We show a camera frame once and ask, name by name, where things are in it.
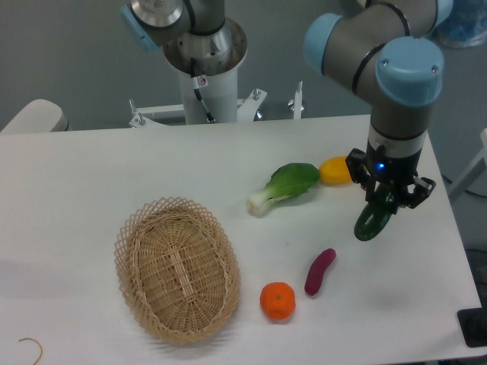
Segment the orange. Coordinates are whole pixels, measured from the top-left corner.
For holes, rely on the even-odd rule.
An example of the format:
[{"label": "orange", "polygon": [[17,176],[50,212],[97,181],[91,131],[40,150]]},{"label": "orange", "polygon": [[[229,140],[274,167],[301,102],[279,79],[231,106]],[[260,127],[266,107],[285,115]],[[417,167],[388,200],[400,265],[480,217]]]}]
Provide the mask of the orange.
[{"label": "orange", "polygon": [[323,162],[318,169],[320,171],[320,180],[327,185],[341,185],[350,183],[349,169],[345,162],[346,156],[330,158]]},{"label": "orange", "polygon": [[270,319],[288,318],[296,308],[294,290],[282,282],[267,284],[260,294],[260,306]]}]

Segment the green cucumber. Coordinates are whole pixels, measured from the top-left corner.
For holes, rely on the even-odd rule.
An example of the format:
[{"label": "green cucumber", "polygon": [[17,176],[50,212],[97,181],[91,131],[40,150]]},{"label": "green cucumber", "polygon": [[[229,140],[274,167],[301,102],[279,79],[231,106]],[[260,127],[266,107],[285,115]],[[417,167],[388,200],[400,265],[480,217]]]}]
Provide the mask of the green cucumber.
[{"label": "green cucumber", "polygon": [[390,187],[380,184],[355,223],[354,234],[360,241],[372,240],[386,226],[396,208]]}]

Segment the purple sweet potato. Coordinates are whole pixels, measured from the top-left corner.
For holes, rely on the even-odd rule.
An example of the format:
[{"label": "purple sweet potato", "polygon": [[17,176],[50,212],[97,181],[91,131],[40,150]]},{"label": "purple sweet potato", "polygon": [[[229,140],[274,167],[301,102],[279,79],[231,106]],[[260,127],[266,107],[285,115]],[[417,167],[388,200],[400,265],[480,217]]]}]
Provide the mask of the purple sweet potato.
[{"label": "purple sweet potato", "polygon": [[336,252],[334,249],[325,249],[320,253],[316,260],[314,260],[307,273],[306,283],[304,284],[306,293],[310,295],[318,293],[321,288],[325,271],[332,264],[333,260],[335,260],[335,257]]}]

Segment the blue joint cap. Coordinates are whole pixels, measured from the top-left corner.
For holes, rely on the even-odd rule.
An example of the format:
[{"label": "blue joint cap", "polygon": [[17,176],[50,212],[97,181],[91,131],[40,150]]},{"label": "blue joint cap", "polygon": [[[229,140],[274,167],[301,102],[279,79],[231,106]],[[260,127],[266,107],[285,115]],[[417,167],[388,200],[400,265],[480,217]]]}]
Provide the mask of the blue joint cap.
[{"label": "blue joint cap", "polygon": [[443,54],[433,42],[404,36],[382,49],[375,74],[380,89],[392,100],[420,107],[440,94],[443,68]]},{"label": "blue joint cap", "polygon": [[436,0],[436,23],[434,27],[436,28],[438,25],[443,23],[451,13],[451,9],[454,6],[454,0]]},{"label": "blue joint cap", "polygon": [[152,52],[159,49],[158,45],[154,43],[150,36],[145,32],[144,28],[142,28],[134,18],[128,5],[125,5],[120,9],[120,16],[122,17],[123,23],[127,26],[130,33],[135,37],[135,40],[137,40],[144,51]]},{"label": "blue joint cap", "polygon": [[341,16],[336,14],[323,14],[311,24],[304,36],[304,58],[321,74],[326,44],[340,18]]}]

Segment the toy vegetable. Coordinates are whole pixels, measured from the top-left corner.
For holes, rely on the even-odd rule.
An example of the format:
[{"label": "toy vegetable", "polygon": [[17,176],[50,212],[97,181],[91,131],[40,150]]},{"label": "toy vegetable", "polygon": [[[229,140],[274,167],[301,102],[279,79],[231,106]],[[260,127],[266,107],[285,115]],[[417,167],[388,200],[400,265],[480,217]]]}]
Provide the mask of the toy vegetable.
[{"label": "toy vegetable", "polygon": [[323,276],[325,271],[335,260],[336,252],[334,249],[325,249],[320,255],[313,261],[310,266],[310,270],[307,273],[306,283],[304,284],[304,291],[310,295],[318,293],[321,288]]},{"label": "toy vegetable", "polygon": [[320,180],[323,184],[342,185],[352,181],[345,162],[346,158],[346,156],[330,158],[320,165]]},{"label": "toy vegetable", "polygon": [[380,184],[355,223],[354,234],[360,241],[372,240],[386,226],[396,208],[390,187]]},{"label": "toy vegetable", "polygon": [[279,167],[266,186],[247,197],[250,213],[261,215],[281,200],[301,195],[316,184],[320,172],[310,163],[288,163]]},{"label": "toy vegetable", "polygon": [[260,306],[270,319],[286,319],[296,308],[294,290],[282,282],[267,284],[260,294]]}]

